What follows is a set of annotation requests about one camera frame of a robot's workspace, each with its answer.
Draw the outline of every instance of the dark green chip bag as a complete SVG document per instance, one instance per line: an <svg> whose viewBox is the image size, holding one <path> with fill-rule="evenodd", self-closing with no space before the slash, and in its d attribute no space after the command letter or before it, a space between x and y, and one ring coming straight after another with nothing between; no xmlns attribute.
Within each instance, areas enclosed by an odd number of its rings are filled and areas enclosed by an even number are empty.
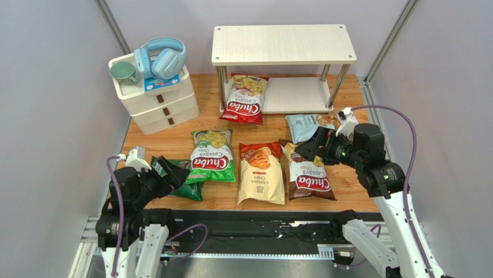
<svg viewBox="0 0 493 278"><path fill-rule="evenodd" d="M161 168L161 165L159 165L159 163L156 160L157 158L153 156L152 160L150 161L150 165L157 171L157 173L161 177L164 177L166 175L166 172L163 170L163 168ZM190 168L190 160L187 159L170 160L170 162L171 164L176 165L182 169ZM183 197L190 200L202 202L203 187L204 187L203 182L195 182L194 184L183 184L182 187L178 188L177 190L171 191L170 196Z"/></svg>

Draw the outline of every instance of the headphones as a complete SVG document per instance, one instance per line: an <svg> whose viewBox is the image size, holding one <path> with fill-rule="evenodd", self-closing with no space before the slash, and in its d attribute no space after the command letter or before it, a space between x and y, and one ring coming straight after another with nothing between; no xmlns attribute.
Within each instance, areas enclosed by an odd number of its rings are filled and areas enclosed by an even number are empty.
<svg viewBox="0 0 493 278"><path fill-rule="evenodd" d="M154 62L149 52L162 49ZM186 48L175 38L155 38L134 51L135 66L143 78L154 76L171 79L178 74L186 61Z"/></svg>

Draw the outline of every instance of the shelf top board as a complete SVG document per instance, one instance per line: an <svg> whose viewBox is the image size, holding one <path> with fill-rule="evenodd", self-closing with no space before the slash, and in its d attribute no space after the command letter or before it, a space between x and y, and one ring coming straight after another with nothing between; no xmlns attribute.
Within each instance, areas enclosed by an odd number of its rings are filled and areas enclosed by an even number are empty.
<svg viewBox="0 0 493 278"><path fill-rule="evenodd" d="M216 26L212 65L353 64L346 26Z"/></svg>

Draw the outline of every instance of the green chip bag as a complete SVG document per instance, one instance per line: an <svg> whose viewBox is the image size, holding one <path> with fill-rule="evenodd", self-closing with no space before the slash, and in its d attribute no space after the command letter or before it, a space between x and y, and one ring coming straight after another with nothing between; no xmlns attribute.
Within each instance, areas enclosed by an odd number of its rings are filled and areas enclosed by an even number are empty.
<svg viewBox="0 0 493 278"><path fill-rule="evenodd" d="M187 184L211 181L236 181L231 130L203 130L192 132L195 149L190 156L190 174Z"/></svg>
<svg viewBox="0 0 493 278"><path fill-rule="evenodd" d="M171 164L176 165L183 169L188 169L190 167L189 160L170 160ZM167 173L157 162L157 158L154 156L150 161L151 167L161 176L164 177ZM204 187L203 182L195 182L193 184L183 184L182 187L177 190L171 191L169 196L183 197L194 201L202 202L202 188Z"/></svg>

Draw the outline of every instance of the light blue snack bag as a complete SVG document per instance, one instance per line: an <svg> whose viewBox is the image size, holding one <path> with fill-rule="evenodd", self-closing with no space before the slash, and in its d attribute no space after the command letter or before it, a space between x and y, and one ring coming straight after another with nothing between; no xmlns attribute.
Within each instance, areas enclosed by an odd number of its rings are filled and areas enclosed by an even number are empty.
<svg viewBox="0 0 493 278"><path fill-rule="evenodd" d="M294 144L308 141L319 126L335 129L334 125L329 122L331 118L325 114L288 115L285 119L288 121Z"/></svg>

